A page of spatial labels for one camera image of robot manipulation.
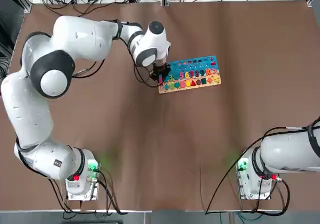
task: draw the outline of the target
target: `floor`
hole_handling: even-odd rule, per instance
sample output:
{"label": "floor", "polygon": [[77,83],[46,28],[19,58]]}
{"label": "floor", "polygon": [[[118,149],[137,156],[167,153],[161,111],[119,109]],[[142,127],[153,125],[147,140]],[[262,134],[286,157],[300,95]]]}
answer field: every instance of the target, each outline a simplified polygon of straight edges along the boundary
{"label": "floor", "polygon": [[[281,217],[262,217],[256,221],[260,224],[317,224],[319,223],[320,213],[296,213],[288,212]],[[0,213],[0,224],[4,223],[24,223],[24,224],[59,224],[59,223],[123,223],[123,224],[218,224],[220,223],[220,215],[212,214],[205,216],[203,213],[185,213],[182,211],[160,211],[153,213],[137,213],[119,216],[112,215],[104,219],[101,214],[97,217],[93,214],[82,215],[73,218],[71,221],[62,219],[62,213]],[[229,215],[224,213],[221,215],[223,224],[229,223]],[[235,224],[243,224],[242,221],[234,215]]]}

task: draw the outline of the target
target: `black joint cap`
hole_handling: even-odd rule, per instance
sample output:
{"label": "black joint cap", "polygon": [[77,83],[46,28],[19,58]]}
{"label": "black joint cap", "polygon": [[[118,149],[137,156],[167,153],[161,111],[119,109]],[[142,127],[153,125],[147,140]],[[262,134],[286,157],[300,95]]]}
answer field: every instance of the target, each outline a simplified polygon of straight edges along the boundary
{"label": "black joint cap", "polygon": [[[75,70],[74,60],[69,54],[63,50],[56,50],[39,58],[32,66],[30,71],[30,79],[36,90],[45,98],[59,98],[63,96],[69,89],[72,74]],[[41,89],[41,79],[43,75],[50,70],[59,70],[65,74],[67,78],[67,87],[65,91],[58,96],[49,96]]]}
{"label": "black joint cap", "polygon": [[154,33],[154,34],[161,34],[164,31],[164,26],[162,25],[162,23],[158,22],[158,21],[152,21],[149,24],[149,30]]}

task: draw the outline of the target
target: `colorful number piece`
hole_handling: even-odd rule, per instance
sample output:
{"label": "colorful number piece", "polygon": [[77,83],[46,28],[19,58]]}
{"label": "colorful number piece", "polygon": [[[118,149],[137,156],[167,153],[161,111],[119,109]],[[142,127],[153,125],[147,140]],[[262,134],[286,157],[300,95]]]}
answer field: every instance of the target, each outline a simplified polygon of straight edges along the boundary
{"label": "colorful number piece", "polygon": [[211,69],[207,68],[205,71],[206,76],[210,76],[211,75]]}

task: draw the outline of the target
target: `colorful shape piece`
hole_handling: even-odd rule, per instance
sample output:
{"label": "colorful shape piece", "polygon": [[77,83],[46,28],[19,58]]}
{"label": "colorful shape piece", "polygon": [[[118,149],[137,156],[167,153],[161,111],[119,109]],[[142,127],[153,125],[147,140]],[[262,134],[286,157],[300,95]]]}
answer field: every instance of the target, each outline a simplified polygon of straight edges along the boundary
{"label": "colorful shape piece", "polygon": [[215,83],[219,84],[221,82],[220,76],[214,76],[213,78],[214,78],[213,80]]}
{"label": "colorful shape piece", "polygon": [[185,82],[185,84],[186,84],[187,87],[190,87],[191,81],[190,81],[190,80],[187,80],[187,81]]}
{"label": "colorful shape piece", "polygon": [[180,87],[181,88],[185,88],[185,86],[186,86],[186,82],[184,82],[184,81],[180,82]]}
{"label": "colorful shape piece", "polygon": [[211,75],[211,69],[210,68],[206,68],[205,70],[206,70],[205,71],[206,76],[210,76]]}

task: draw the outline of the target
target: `shape puzzle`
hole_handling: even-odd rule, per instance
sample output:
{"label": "shape puzzle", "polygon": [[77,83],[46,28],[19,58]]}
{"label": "shape puzzle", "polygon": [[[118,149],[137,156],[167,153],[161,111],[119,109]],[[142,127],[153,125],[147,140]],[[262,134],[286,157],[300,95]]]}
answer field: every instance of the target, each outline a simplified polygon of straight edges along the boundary
{"label": "shape puzzle", "polygon": [[159,86],[159,93],[170,93],[192,88],[221,84],[217,58],[208,56],[169,62],[170,73]]}

